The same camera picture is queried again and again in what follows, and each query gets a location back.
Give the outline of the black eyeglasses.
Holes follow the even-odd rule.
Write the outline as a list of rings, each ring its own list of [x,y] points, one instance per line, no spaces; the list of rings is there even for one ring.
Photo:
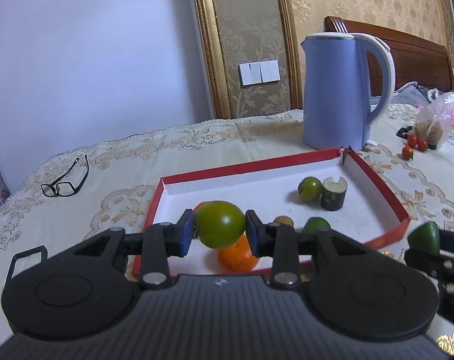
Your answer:
[[[73,175],[73,171],[75,167],[84,165],[85,170],[80,178],[76,183],[72,182],[68,179],[68,176]],[[89,160],[86,155],[83,157],[77,157],[72,165],[63,173],[61,176],[56,178],[54,181],[50,183],[41,184],[41,192],[45,197],[72,197],[78,194],[81,191],[82,187],[84,186],[85,181],[89,176]]]

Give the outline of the wooden bed headboard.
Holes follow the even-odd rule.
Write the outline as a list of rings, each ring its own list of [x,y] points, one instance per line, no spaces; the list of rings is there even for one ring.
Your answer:
[[[336,16],[324,18],[324,29],[336,33],[367,33],[384,40],[395,64],[396,89],[416,81],[430,89],[454,90],[452,66],[444,46],[395,29]]]

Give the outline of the plastic bag with nuts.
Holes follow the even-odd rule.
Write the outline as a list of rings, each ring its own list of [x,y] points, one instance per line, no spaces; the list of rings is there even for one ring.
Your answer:
[[[433,150],[439,149],[448,139],[454,112],[454,92],[438,96],[422,108],[413,125],[417,138],[423,139]]]

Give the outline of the small orange in tray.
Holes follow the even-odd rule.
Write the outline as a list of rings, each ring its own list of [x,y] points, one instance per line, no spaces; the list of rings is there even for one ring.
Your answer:
[[[202,206],[204,206],[205,204],[207,204],[209,202],[201,202],[199,203],[195,208],[194,208],[194,212],[197,212]]]

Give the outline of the black clip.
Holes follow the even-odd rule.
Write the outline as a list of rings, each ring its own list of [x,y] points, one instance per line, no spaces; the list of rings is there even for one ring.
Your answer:
[[[415,132],[413,130],[413,126],[401,127],[397,132],[396,135],[399,138],[407,140],[409,136],[414,135]]]

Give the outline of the green avocado-like fruit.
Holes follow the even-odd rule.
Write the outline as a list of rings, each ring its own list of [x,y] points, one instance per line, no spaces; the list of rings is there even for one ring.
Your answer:
[[[436,222],[429,221],[415,228],[407,238],[409,248],[430,254],[440,253],[440,229]]]

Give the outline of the blue electric kettle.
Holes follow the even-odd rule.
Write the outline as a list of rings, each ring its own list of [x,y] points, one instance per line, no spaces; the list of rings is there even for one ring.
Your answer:
[[[387,43],[367,33],[313,33],[301,43],[306,58],[304,142],[316,150],[364,148],[370,126],[390,104],[395,64]],[[371,107],[368,54],[378,60],[382,90]]]

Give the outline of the cut green fruit in tray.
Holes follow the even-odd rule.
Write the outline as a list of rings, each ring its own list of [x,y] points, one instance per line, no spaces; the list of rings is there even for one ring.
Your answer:
[[[311,217],[303,226],[302,233],[313,234],[316,230],[330,230],[330,223],[322,217]]]

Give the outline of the large orange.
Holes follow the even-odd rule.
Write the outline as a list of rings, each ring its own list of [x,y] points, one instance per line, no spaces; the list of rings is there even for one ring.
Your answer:
[[[259,263],[245,234],[231,246],[217,251],[217,261],[224,271],[251,272]]]

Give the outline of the brown longan fruit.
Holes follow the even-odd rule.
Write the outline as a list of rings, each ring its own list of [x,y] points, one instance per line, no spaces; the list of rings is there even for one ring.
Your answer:
[[[293,219],[287,215],[280,215],[274,219],[274,223],[277,224],[285,224],[287,226],[291,226],[292,228],[295,226]]]

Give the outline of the black rectangular plastic frame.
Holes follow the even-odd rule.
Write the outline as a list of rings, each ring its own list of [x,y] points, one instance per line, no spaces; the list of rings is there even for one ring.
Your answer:
[[[11,264],[7,272],[5,284],[8,284],[13,277],[25,270],[44,262],[48,258],[48,250],[44,245],[16,253],[11,258]]]

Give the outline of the cherry tomato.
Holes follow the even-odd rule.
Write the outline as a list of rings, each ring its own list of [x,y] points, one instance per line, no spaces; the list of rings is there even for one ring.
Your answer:
[[[403,160],[405,160],[405,161],[412,160],[413,155],[414,155],[414,150],[412,147],[410,147],[408,145],[405,145],[403,147],[403,149],[401,150],[401,156],[402,156]]]
[[[418,138],[414,134],[407,135],[407,145],[411,148],[415,148],[418,144]]]
[[[425,140],[418,138],[417,147],[419,151],[425,152],[428,149],[428,143]]]

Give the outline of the gold picture frame moulding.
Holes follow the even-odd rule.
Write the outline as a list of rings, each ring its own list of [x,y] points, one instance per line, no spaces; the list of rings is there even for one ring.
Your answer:
[[[193,0],[215,117],[236,119],[303,102],[290,0]],[[279,80],[244,85],[243,63],[276,61]]]

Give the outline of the white wall switch panel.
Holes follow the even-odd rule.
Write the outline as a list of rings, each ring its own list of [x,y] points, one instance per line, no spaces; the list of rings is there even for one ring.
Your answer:
[[[238,69],[242,86],[272,83],[281,79],[277,60],[241,63]]]

